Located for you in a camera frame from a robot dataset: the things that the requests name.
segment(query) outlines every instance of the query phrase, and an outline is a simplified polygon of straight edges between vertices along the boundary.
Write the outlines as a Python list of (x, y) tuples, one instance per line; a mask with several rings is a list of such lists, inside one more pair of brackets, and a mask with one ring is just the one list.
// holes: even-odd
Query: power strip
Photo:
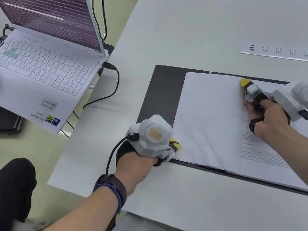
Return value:
[(282, 46), (277, 44), (243, 41), (240, 46), (240, 53), (308, 61), (308, 48), (297, 46)]

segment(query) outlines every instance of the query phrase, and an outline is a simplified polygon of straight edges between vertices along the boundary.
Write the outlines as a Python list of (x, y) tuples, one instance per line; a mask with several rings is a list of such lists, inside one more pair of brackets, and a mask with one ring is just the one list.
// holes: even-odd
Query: white laptop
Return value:
[(0, 0), (0, 106), (60, 131), (107, 59), (89, 0)]

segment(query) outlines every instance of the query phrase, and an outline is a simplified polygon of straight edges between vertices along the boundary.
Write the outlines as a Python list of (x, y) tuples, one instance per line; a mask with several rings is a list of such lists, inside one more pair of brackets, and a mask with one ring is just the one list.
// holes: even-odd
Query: white table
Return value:
[[(307, 9), (299, 0), (139, 0), (110, 59), (121, 74), (119, 90), (84, 110), (49, 184), (91, 193), (110, 151), (136, 122), (157, 64), (307, 79), (308, 63), (238, 53), (242, 39), (306, 45)], [(112, 92), (115, 83), (116, 73), (104, 71), (91, 98)], [(308, 227), (307, 196), (171, 163), (154, 168), (124, 210), (183, 230)]]

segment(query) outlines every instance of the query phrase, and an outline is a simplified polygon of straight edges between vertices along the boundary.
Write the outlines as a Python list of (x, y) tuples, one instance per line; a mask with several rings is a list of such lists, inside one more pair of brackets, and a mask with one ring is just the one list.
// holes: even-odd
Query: human hand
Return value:
[(129, 196), (135, 191), (137, 184), (147, 177), (156, 163), (157, 158), (142, 157), (136, 152), (130, 152), (118, 160), (114, 175), (124, 184)]
[(257, 122), (255, 126), (255, 134), (263, 140), (265, 136), (271, 133), (274, 129), (289, 126), (288, 118), (285, 115), (284, 110), (277, 103), (270, 100), (262, 100), (260, 105), (265, 109), (264, 115), (257, 113), (251, 102), (245, 101), (244, 105), (248, 110), (250, 120), (264, 116), (264, 121)]

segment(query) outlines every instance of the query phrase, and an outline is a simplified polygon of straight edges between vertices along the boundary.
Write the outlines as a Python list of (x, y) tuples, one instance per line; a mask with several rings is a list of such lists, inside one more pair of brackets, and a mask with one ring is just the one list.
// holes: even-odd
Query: floor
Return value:
[[(105, 10), (108, 24), (106, 43), (116, 45), (137, 0), (106, 0)], [(101, 1), (95, 0), (95, 12), (104, 34)], [(10, 24), (0, 11), (0, 25)], [(88, 90), (75, 112), (82, 113), (82, 106), (87, 102), (91, 90)], [(69, 121), (75, 125), (78, 121), (71, 115)], [(72, 129), (65, 125), (64, 131), (70, 135)], [(75, 208), (83, 198), (47, 185), (49, 176), (55, 167), (68, 138), (64, 134), (51, 134), (37, 125), (26, 121), (21, 134), (0, 136), (0, 168), (13, 158), (25, 157), (36, 168), (38, 185), (33, 193), (30, 218), (43, 218), (54, 221)]]

